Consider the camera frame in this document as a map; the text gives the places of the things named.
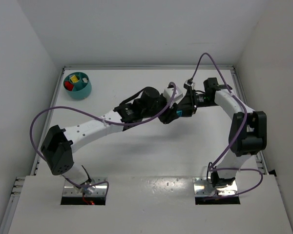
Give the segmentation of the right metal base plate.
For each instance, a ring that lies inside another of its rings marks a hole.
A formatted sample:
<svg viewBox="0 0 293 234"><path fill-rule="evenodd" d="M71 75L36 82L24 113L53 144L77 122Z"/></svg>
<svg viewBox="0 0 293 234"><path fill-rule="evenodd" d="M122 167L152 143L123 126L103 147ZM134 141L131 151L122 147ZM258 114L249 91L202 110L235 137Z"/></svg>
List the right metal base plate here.
<svg viewBox="0 0 293 234"><path fill-rule="evenodd" d="M207 181L206 177L193 177L192 181L195 197L229 196L238 193L235 180L232 185L215 188Z"/></svg>

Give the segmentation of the red long lego brick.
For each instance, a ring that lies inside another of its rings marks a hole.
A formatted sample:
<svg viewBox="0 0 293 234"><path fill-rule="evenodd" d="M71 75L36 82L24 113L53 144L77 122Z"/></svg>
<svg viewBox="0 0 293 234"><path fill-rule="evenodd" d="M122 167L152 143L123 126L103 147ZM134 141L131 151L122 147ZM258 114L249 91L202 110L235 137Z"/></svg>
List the red long lego brick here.
<svg viewBox="0 0 293 234"><path fill-rule="evenodd" d="M74 85L71 84L69 81L65 81L64 82L64 87L65 87L66 90L71 92L73 90L73 88L74 88Z"/></svg>

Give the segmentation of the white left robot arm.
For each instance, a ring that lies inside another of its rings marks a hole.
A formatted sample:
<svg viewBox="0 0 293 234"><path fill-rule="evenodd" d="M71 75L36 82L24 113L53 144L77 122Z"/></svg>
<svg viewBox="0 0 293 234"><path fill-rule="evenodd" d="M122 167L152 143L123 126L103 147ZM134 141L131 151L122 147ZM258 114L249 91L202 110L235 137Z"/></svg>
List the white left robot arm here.
<svg viewBox="0 0 293 234"><path fill-rule="evenodd" d="M169 84L163 93L153 87L145 87L122 101L117 107L100 118L66 128L51 127L41 145L50 171L63 176L76 190L88 193L97 182L90 178L86 169L73 160L73 154L83 146L109 134L123 132L142 122L158 118L178 118L176 101L183 97L181 90Z"/></svg>

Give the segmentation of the aluminium frame rail back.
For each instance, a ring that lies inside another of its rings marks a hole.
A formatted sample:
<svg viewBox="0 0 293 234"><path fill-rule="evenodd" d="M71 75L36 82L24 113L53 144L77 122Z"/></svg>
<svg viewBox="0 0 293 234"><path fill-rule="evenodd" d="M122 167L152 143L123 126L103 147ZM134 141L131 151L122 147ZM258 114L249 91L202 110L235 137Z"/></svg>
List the aluminium frame rail back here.
<svg viewBox="0 0 293 234"><path fill-rule="evenodd" d="M68 70L194 70L196 65L69 65L63 68Z"/></svg>

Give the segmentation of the teal divided round container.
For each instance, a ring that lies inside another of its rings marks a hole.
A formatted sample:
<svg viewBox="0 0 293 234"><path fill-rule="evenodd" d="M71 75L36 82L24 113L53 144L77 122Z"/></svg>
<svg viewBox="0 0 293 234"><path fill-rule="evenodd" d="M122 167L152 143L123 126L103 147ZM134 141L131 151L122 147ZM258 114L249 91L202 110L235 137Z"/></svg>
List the teal divided round container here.
<svg viewBox="0 0 293 234"><path fill-rule="evenodd" d="M79 81L77 83L72 83L70 81L70 77L73 75L76 75L79 78ZM88 83L84 83L83 78L88 78ZM74 85L74 88L71 92L65 89L65 87L64 87L65 81L69 81L71 84ZM66 93L74 100L85 99L90 95L90 93L92 91L92 85L91 85L90 79L89 79L88 75L83 72L74 72L74 73L71 73L68 76L66 76L63 80L63 87L64 87Z"/></svg>

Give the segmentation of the metal base plate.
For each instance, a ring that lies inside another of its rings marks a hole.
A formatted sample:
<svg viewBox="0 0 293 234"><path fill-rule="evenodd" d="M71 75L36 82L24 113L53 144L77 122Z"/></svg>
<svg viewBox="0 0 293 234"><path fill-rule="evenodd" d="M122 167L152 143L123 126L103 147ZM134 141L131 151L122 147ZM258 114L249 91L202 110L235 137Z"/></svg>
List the metal base plate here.
<svg viewBox="0 0 293 234"><path fill-rule="evenodd" d="M195 197L229 196L238 193L235 180L232 185L215 188L207 181L206 177L193 177L192 181Z"/></svg>
<svg viewBox="0 0 293 234"><path fill-rule="evenodd" d="M94 177L92 178L91 184L96 185L89 188L77 189L74 185L65 181L62 197L82 197L83 194L85 197L91 198L105 197L107 191L107 177Z"/></svg>

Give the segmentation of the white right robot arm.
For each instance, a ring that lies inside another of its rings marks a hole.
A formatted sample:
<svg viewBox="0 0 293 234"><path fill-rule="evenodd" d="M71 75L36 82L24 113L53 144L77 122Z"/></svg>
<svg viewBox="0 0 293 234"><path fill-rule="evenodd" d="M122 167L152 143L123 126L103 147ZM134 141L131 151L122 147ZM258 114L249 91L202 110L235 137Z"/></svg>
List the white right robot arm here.
<svg viewBox="0 0 293 234"><path fill-rule="evenodd" d="M201 107L219 106L231 119L229 144L221 155L208 166L210 183L214 188L231 185L243 164L267 146L267 115L245 105L226 84L217 78L203 82L204 92L196 93L194 82L185 82L185 97L178 104L177 114L190 117Z"/></svg>

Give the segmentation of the teal long lego brick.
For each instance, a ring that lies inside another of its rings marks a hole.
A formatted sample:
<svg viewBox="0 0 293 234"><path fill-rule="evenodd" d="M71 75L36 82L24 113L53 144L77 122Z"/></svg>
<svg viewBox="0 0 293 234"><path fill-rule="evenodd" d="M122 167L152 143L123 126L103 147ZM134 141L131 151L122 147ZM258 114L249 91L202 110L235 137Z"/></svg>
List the teal long lego brick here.
<svg viewBox="0 0 293 234"><path fill-rule="evenodd" d="M182 117L183 111L179 110L176 113L177 113L178 117Z"/></svg>

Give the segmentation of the yellow lego brick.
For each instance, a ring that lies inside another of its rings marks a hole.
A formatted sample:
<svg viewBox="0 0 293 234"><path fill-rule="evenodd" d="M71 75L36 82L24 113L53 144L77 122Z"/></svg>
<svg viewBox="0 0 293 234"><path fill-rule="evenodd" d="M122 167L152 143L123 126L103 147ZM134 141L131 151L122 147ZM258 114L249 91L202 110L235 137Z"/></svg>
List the yellow lego brick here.
<svg viewBox="0 0 293 234"><path fill-rule="evenodd" d="M76 75L73 75L73 76L70 77L70 81L72 83L77 83L79 81L79 78Z"/></svg>

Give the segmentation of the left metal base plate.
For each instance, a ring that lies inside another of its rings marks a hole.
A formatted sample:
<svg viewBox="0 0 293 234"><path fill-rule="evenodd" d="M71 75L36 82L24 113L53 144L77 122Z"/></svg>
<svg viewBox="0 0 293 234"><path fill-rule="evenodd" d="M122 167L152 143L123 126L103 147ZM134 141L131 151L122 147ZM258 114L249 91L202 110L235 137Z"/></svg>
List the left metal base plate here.
<svg viewBox="0 0 293 234"><path fill-rule="evenodd" d="M65 181L62 197L82 197L83 194L85 197L91 198L105 197L107 191L107 177L94 177L92 178L91 184L96 185L89 188L77 189L74 185Z"/></svg>

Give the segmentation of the aluminium frame rail left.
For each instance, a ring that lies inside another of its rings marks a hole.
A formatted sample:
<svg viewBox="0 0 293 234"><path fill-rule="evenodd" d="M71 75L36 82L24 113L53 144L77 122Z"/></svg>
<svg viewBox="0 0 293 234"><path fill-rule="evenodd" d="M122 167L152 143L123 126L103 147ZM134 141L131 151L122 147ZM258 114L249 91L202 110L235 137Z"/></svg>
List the aluminium frame rail left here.
<svg viewBox="0 0 293 234"><path fill-rule="evenodd" d="M33 158L31 164L30 173L25 175L19 175L14 178L13 187L11 189L9 201L5 207L4 216L1 219L0 223L0 234L6 234L9 232L15 211L17 209L17 204L19 203L22 188L25 183L25 179L28 176L36 176L39 166L42 164L43 160L37 154L38 147L41 145L43 138L46 135L47 128L50 124L53 111L47 110L46 108L40 109L40 112L43 113L35 117L31 120L30 126L32 127L29 129L29 143L31 143L30 147L34 150L35 157Z"/></svg>

